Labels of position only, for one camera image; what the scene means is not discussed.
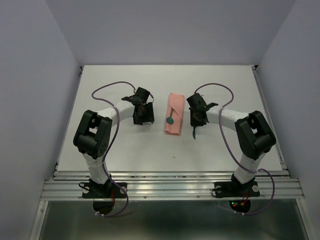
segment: white wall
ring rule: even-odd
[[[29,239],[79,66],[43,0],[0,1],[0,239]]]
[[[258,64],[295,0],[46,0],[81,64]]]
[[[320,236],[320,1],[297,0],[258,67],[291,175]]]

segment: folded pink towel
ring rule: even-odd
[[[171,93],[165,118],[165,133],[179,136],[184,116],[185,96]]]

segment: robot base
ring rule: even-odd
[[[245,194],[249,193],[250,197],[259,197],[259,187],[255,178],[241,184],[234,175],[231,177],[231,181],[217,181],[214,183],[214,189],[212,190],[212,196],[215,198],[242,198]]]
[[[89,179],[89,182],[81,182],[81,184],[83,184],[84,188],[89,189],[89,191],[85,189],[82,191],[83,199],[111,199],[113,190],[115,199],[126,198],[126,195],[121,193],[120,189],[109,179],[105,182],[105,184],[98,184],[91,179]],[[124,188],[124,190],[127,189],[126,182],[117,182],[117,184]]]

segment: white platform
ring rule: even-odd
[[[155,123],[134,125],[132,118],[120,123],[118,137],[106,160],[110,171],[234,171],[237,165],[230,157],[217,124],[197,127],[196,140],[192,137],[189,105],[185,101],[181,136],[165,134],[165,119],[170,93],[191,96],[195,89],[206,83],[221,83],[234,92],[234,101],[227,108],[239,112],[265,113],[251,66],[219,65],[86,65],[84,67],[69,126],[65,136],[58,171],[87,171],[87,165],[73,145],[73,138],[86,110],[99,111],[109,106],[91,98],[91,93],[102,85],[128,81],[154,95]],[[230,99],[227,90],[207,86],[199,91],[207,103],[223,105]],[[131,96],[132,88],[118,84],[96,94],[116,104]],[[237,134],[224,129],[235,156],[241,150]],[[281,171],[276,148],[260,164],[270,171]]]

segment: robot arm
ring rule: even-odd
[[[219,124],[219,113],[221,108],[216,103],[206,104],[199,93],[187,98],[190,105],[190,124],[193,127],[193,137],[196,135],[196,127],[207,123]],[[252,113],[237,112],[223,109],[221,113],[221,124],[237,133],[239,145],[242,150],[240,165],[250,170],[247,171],[240,166],[232,175],[230,186],[226,186],[229,196],[242,195],[247,192],[255,179],[255,172],[262,158],[276,144],[276,138],[263,114],[259,111]]]
[[[119,111],[119,120],[133,117],[135,125],[153,123],[155,121],[153,103],[147,103],[149,95],[149,91],[139,87],[134,95],[122,98],[115,105]],[[82,153],[88,165],[90,182],[93,181],[98,185],[104,185],[108,180],[102,166],[103,157],[109,146],[111,128],[116,124],[117,112],[114,107],[98,112],[87,110],[73,139],[73,144]]]

